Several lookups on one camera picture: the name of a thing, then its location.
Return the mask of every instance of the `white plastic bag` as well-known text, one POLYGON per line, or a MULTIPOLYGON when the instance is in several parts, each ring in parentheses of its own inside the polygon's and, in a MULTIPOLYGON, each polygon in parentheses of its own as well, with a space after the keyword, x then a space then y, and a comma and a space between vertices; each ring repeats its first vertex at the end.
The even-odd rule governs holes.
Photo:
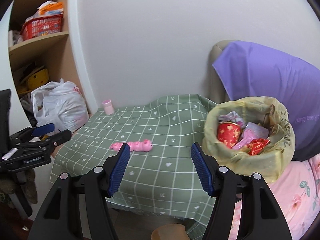
POLYGON ((54 133, 66 129, 74 132, 89 119, 84 98, 70 81, 49 82, 32 91, 31 100, 37 126, 53 123, 54 133))

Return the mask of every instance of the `red snack package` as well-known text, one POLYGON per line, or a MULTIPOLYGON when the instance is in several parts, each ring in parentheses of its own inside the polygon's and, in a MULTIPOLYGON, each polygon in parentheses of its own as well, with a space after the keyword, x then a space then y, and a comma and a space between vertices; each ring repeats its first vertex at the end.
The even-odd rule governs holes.
POLYGON ((262 149, 270 143, 268 139, 253 139, 249 144, 246 146, 251 149, 248 154, 253 156, 259 154, 262 149))
POLYGON ((238 142, 240 133, 241 128, 238 124, 224 122, 218 125, 217 138, 231 149, 238 142))

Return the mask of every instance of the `pink cylindrical container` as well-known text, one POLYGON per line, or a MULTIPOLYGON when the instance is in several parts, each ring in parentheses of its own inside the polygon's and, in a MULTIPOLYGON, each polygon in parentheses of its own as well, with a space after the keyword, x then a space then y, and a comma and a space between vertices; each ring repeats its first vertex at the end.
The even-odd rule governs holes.
POLYGON ((106 114, 113 114, 115 112, 110 99, 103 101, 102 105, 106 114))

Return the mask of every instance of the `yellow trash bag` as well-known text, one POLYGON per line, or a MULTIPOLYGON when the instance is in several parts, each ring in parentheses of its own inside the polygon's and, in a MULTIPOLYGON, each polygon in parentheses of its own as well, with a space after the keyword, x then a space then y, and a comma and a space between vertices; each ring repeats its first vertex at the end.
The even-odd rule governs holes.
POLYGON ((282 103, 271 97, 247 97, 222 103, 207 115, 202 149, 213 156, 219 165, 234 173, 251 176, 260 173, 267 183, 276 181, 292 159, 295 148, 293 128, 282 103), (236 111, 246 123, 261 123, 270 133, 270 144, 259 155, 251 156, 241 150, 227 148, 217 139, 218 116, 236 111))

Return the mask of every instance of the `silver screw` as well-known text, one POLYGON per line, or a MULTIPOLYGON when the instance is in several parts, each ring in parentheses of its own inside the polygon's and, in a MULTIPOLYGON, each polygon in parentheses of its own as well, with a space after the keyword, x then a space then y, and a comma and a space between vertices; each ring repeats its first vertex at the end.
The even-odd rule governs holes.
POLYGON ((98 166, 98 167, 95 167, 95 168, 93 169, 93 171, 94 171, 95 173, 100 173, 101 171, 103 171, 103 168, 100 167, 100 166, 98 166))
POLYGON ((228 168, 225 166, 221 166, 221 167, 219 167, 219 171, 222 173, 226 173, 228 171, 228 168))
POLYGON ((262 178, 259 173, 254 173, 254 174, 253 174, 253 177, 254 177, 255 179, 261 179, 261 178, 262 178))
POLYGON ((68 176, 69 176, 68 173, 62 173, 60 175, 60 179, 66 179, 68 176))

